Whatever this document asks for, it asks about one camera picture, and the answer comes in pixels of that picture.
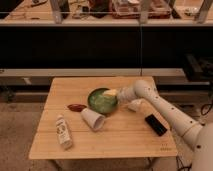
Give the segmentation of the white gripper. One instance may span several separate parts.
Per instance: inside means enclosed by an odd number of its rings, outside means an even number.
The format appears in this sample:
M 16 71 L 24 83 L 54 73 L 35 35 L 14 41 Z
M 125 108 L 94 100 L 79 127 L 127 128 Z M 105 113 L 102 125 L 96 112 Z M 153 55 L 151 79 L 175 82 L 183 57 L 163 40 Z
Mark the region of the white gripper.
M 120 102 L 130 102 L 137 98 L 132 87 L 124 87 L 119 91 L 117 89 L 109 89 L 103 92 L 104 96 L 114 96 L 118 98 Z

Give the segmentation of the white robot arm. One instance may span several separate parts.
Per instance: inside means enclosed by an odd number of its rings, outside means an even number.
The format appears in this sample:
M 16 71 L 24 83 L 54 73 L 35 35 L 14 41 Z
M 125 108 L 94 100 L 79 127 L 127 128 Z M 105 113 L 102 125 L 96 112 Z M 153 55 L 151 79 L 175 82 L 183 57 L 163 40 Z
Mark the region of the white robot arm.
M 105 96 L 114 96 L 119 102 L 135 99 L 148 101 L 194 151 L 191 171 L 213 171 L 213 123 L 205 126 L 162 98 L 145 80 L 136 80 L 129 87 L 110 89 Z

